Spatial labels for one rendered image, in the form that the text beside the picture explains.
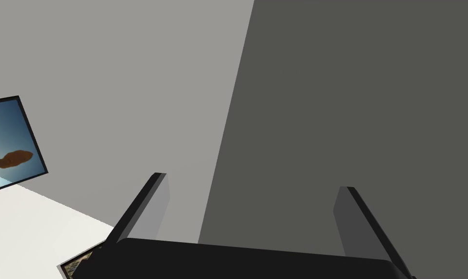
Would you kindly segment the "blue sky framed picture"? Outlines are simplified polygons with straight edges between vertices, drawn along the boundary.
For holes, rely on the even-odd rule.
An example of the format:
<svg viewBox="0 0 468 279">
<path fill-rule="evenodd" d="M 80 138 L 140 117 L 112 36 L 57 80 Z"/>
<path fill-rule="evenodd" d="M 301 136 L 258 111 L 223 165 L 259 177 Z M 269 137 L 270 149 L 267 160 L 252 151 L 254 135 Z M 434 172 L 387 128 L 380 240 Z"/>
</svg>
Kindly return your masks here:
<svg viewBox="0 0 468 279">
<path fill-rule="evenodd" d="M 20 96 L 0 98 L 0 190 L 45 174 Z"/>
</svg>

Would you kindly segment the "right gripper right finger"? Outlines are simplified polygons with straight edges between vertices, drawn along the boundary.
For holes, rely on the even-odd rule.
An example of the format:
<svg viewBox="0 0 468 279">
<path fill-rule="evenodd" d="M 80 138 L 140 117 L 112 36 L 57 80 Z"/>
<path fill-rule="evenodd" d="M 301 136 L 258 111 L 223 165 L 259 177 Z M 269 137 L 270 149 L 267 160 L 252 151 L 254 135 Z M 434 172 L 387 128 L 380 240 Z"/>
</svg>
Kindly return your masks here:
<svg viewBox="0 0 468 279">
<path fill-rule="evenodd" d="M 333 214 L 346 257 L 386 261 L 392 264 L 396 276 L 411 276 L 355 187 L 339 188 Z"/>
</svg>

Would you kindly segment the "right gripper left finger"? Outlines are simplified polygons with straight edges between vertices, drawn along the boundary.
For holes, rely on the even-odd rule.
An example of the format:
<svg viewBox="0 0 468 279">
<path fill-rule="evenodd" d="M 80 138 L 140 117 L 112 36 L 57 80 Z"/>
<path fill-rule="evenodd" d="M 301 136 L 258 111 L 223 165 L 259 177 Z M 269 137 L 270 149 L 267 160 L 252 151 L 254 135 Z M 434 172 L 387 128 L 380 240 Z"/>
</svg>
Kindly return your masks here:
<svg viewBox="0 0 468 279">
<path fill-rule="evenodd" d="M 170 201 L 168 176 L 154 173 L 106 238 L 104 245 L 126 238 L 154 240 Z"/>
</svg>

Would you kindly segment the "brown framed picture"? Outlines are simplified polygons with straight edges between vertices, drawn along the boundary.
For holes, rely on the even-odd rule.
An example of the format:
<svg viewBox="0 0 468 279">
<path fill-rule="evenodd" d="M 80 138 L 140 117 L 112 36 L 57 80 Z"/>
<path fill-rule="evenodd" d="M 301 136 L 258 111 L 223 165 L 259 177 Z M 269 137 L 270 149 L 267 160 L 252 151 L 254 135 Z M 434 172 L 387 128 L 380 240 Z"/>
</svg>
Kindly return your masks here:
<svg viewBox="0 0 468 279">
<path fill-rule="evenodd" d="M 73 273 L 77 269 L 78 265 L 80 265 L 82 261 L 88 259 L 91 256 L 91 254 L 98 248 L 101 248 L 104 245 L 104 243 L 105 241 L 98 243 L 97 245 L 89 248 L 88 250 L 82 252 L 81 254 L 78 254 L 74 256 L 73 258 L 66 260 L 60 265 L 57 265 L 57 269 L 59 270 L 62 278 L 73 279 Z"/>
</svg>

